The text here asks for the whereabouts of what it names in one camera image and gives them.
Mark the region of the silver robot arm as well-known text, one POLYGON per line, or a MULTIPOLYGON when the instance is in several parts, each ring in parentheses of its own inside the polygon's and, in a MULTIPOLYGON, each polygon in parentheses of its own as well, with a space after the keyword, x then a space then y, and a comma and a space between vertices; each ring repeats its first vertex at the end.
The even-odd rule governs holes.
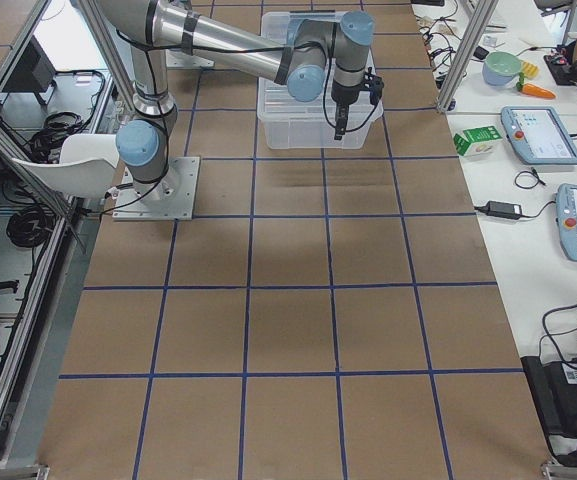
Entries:
POLYGON ((102 1, 99 8, 131 48, 136 117, 119 130, 116 147, 139 198, 166 198, 179 183, 169 160, 177 106, 168 87, 168 50, 284 85, 299 102, 329 89, 337 140, 348 131, 349 110, 360 93, 369 93, 372 104, 381 99, 383 82, 367 65, 374 20, 363 11, 338 20, 302 19, 281 44, 169 1, 102 1))

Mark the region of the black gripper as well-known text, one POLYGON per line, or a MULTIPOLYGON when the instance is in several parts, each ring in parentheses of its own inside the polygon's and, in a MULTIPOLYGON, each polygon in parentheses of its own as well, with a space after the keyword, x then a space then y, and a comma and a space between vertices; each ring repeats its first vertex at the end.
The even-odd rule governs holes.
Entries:
POLYGON ((335 141, 340 141, 346 134, 350 106, 358 100, 361 90, 362 83, 353 86, 345 86, 339 82, 332 84, 331 98, 336 103, 335 141))

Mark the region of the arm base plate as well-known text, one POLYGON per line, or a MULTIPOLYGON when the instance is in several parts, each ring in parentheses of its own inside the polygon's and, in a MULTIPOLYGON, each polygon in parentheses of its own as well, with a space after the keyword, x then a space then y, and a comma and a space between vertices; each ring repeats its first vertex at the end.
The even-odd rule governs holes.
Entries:
POLYGON ((122 182, 132 186, 119 191, 116 209, 110 212, 112 218, 117 221, 191 220, 199 169, 197 156, 172 158, 167 175, 142 198, 141 194, 151 185, 135 182, 125 167, 122 182))

